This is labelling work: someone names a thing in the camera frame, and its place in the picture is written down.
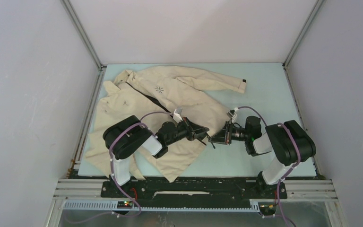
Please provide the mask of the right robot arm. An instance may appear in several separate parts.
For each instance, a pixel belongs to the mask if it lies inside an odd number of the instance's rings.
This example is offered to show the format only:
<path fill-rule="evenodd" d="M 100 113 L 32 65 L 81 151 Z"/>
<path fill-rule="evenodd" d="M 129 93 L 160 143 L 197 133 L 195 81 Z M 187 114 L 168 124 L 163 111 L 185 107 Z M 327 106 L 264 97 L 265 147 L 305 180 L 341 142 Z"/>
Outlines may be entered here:
<path fill-rule="evenodd" d="M 259 156 L 274 153 L 271 164 L 257 176 L 256 192 L 267 198 L 275 191 L 275 184 L 283 181 L 294 168 L 315 156 L 316 146 L 297 121 L 272 124 L 262 133 L 261 119 L 248 116 L 245 126 L 226 121 L 223 128 L 209 142 L 229 145 L 233 141 L 244 142 L 248 155 Z"/>

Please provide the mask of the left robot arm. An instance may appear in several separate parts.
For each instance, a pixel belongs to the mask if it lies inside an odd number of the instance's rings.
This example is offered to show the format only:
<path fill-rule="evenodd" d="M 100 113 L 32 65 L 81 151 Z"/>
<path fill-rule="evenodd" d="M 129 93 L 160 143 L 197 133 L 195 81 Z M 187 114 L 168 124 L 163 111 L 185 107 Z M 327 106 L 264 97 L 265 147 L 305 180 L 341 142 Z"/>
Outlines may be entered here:
<path fill-rule="evenodd" d="M 186 117 L 182 117 L 178 123 L 164 122 L 155 134 L 134 115 L 109 127 L 103 133 L 103 139 L 110 155 L 111 178 L 114 181 L 112 191 L 119 197 L 129 194 L 129 164 L 138 148 L 145 148 L 158 159 L 169 151 L 170 145 L 182 139 L 200 140 L 208 131 L 209 128 L 195 124 Z"/>

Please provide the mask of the beige zip jacket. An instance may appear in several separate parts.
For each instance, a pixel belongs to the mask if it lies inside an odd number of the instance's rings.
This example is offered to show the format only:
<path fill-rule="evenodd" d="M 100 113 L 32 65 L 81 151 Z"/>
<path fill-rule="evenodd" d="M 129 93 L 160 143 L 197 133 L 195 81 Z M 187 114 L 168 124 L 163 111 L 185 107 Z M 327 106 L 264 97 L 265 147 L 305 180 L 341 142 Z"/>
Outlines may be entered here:
<path fill-rule="evenodd" d="M 109 175 L 110 155 L 103 139 L 109 127 L 134 115 L 157 132 L 179 107 L 182 116 L 207 127 L 207 135 L 213 136 L 228 120 L 228 108 L 207 95 L 207 91 L 228 89 L 244 93 L 246 81 L 196 68 L 155 66 L 140 71 L 124 70 L 114 81 L 105 81 L 103 87 L 106 96 L 96 106 L 85 160 Z"/>

